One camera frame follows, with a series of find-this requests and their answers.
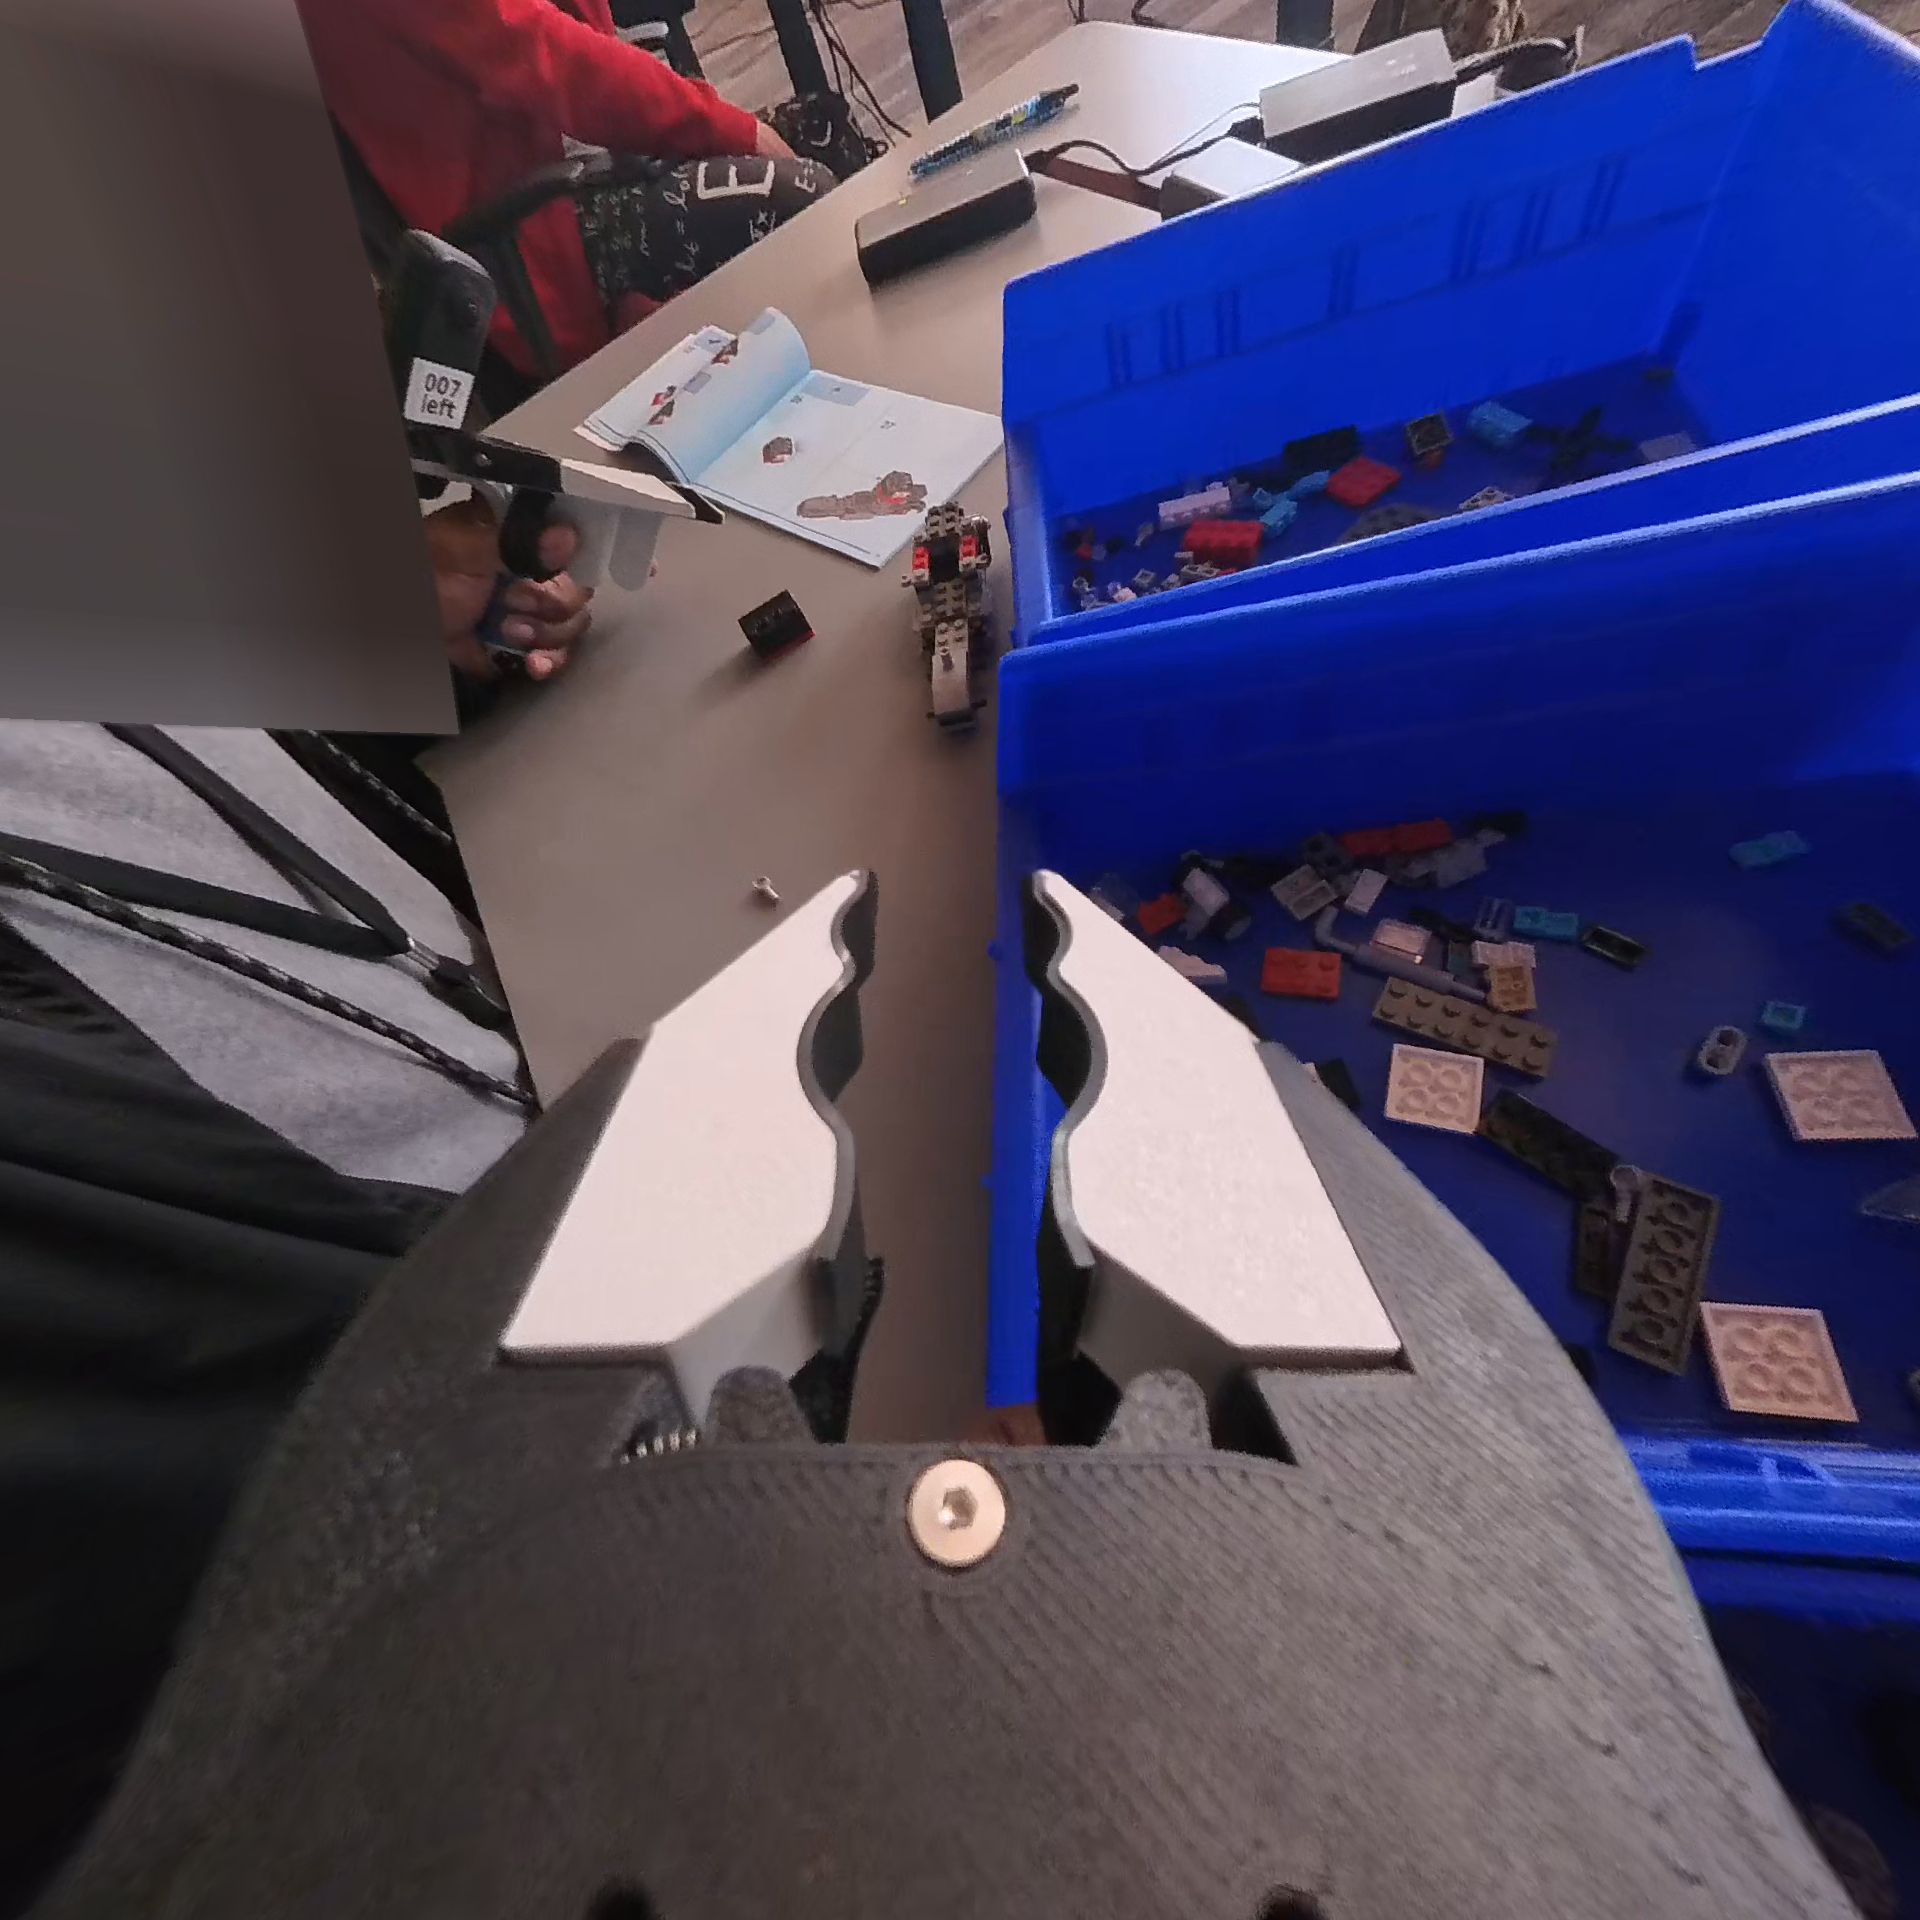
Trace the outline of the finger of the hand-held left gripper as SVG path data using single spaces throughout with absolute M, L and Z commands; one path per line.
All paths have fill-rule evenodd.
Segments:
M 580 457 L 561 457 L 561 496 L 623 514 L 722 526 L 722 508 L 682 482 Z

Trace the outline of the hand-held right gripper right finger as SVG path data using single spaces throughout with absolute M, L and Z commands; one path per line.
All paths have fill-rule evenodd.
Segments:
M 1256 1376 L 1402 1376 L 1403 1337 L 1276 1086 L 1276 1054 L 1053 868 L 1020 884 L 1039 1072 L 1039 1417 L 1090 1446 L 1143 1376 L 1200 1434 Z

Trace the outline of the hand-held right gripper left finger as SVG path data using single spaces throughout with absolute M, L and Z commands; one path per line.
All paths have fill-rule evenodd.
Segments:
M 837 1100 L 873 960 L 875 872 L 849 868 L 637 1037 L 506 1363 L 660 1366 L 691 1416 L 772 1370 L 817 1440 L 846 1440 L 880 1272 Z

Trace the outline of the pile of mixed toy bricks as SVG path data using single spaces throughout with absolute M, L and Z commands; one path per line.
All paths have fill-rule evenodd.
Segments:
M 1166 482 L 1057 514 L 1057 607 L 1069 617 L 1127 607 L 1712 446 L 1716 434 L 1663 368 L 1540 386 L 1377 427 L 1326 427 L 1256 467 Z
M 1917 1455 L 1917 884 L 1895 792 L 1108 865 L 1501 1260 L 1616 1428 Z

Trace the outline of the blue plastic bin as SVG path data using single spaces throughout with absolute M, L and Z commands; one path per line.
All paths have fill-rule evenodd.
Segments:
M 1256 1037 L 1524 1289 L 1659 1501 L 1764 1750 L 1881 1916 L 1917 1916 L 1917 471 L 1501 564 L 1020 649 L 998 692 L 992 1388 L 1033 1384 L 1062 1095 L 1020 881 L 1116 904 L 1179 854 L 1251 928 L 1200 952 Z M 1387 1122 L 1382 978 L 1307 946 L 1312 833 L 1491 833 L 1382 918 L 1534 946 L 1544 1080 L 1497 1134 Z
M 1562 424 L 1692 454 L 1524 494 L 1382 542 L 1312 542 L 1173 594 L 1200 612 L 1501 558 L 1917 471 L 1917 49 L 1845 4 L 1784 4 L 1740 54 L 1687 39 L 1593 64 L 1261 196 L 1195 210 L 1004 290 L 1011 641 L 1108 636 L 1066 534 L 1294 436 Z

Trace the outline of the person's left hand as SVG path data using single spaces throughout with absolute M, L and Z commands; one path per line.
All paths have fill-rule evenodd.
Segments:
M 462 682 L 496 682 L 500 660 L 484 647 L 484 619 L 496 617 L 496 641 L 517 660 L 517 673 L 550 682 L 574 641 L 587 632 L 587 591 L 566 570 L 574 555 L 574 529 L 550 519 L 542 529 L 542 581 L 511 578 L 496 555 L 496 514 L 487 503 L 450 503 L 422 514 L 445 660 Z

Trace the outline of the black office chair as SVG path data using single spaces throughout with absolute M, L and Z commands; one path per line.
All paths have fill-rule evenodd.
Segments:
M 506 194 L 462 210 L 445 229 L 422 230 L 433 242 L 445 242 L 454 255 L 468 255 L 491 279 L 496 311 L 511 315 L 513 340 L 526 355 L 526 372 L 550 386 L 556 380 L 561 361 L 517 251 L 517 229 L 547 206 L 580 206 L 598 194 L 647 188 L 660 185 L 663 169 L 663 161 L 631 152 L 561 157 L 511 185 Z

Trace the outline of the light blue instruction booklet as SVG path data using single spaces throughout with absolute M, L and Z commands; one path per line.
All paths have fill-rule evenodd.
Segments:
M 1004 450 L 995 413 L 818 372 L 772 304 L 738 332 L 691 332 L 574 436 L 864 566 L 887 566 Z

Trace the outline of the grey black toy brick model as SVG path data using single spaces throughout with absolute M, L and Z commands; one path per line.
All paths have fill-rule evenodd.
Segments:
M 911 632 L 923 660 L 923 716 L 943 732 L 972 732 L 972 716 L 987 702 L 976 684 L 995 663 L 992 566 L 992 519 L 960 503 L 927 508 L 909 542 L 903 584 L 911 594 Z

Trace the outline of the black power bank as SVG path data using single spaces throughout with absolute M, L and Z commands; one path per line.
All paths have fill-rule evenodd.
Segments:
M 1033 210 L 1039 194 L 1026 157 L 995 147 L 859 216 L 856 263 L 864 284 L 880 290 L 1026 229 Z

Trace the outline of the grey power adapter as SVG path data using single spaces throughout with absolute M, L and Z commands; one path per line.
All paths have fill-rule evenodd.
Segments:
M 1154 185 L 1154 216 L 1162 223 L 1173 223 L 1203 206 L 1271 194 L 1290 175 L 1300 175 L 1294 157 L 1282 157 L 1256 142 L 1224 137 L 1166 168 Z

